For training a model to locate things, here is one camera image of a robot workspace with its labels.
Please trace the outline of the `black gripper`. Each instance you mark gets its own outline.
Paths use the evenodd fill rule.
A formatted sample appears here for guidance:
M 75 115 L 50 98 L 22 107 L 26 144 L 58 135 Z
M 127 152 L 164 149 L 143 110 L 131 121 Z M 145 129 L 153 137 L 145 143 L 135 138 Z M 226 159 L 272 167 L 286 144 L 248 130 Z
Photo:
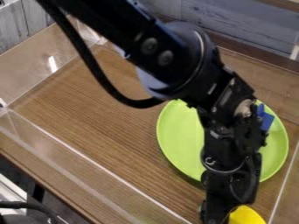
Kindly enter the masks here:
M 230 213 L 241 205 L 253 204 L 258 196 L 262 174 L 262 154 L 246 155 L 237 166 L 220 168 L 220 160 L 201 153 L 201 162 L 206 171 L 201 175 L 206 198 L 201 204 L 200 216 L 204 224 L 229 224 Z

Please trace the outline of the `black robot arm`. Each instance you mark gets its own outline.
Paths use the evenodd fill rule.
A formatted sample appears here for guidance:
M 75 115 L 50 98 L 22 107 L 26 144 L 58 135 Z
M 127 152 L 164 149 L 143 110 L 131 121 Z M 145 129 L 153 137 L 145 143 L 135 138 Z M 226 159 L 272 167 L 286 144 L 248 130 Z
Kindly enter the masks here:
M 181 99 L 194 108 L 205 129 L 201 162 L 206 168 L 205 224 L 230 224 L 238 207 L 254 203 L 262 172 L 261 149 L 269 128 L 254 88 L 221 59 L 205 30 L 188 22 L 164 22 L 137 0 L 37 0 L 65 31 L 89 70 L 110 95 L 147 109 Z M 110 82 L 71 25 L 69 16 L 102 34 L 141 69 L 150 98 L 127 98 Z

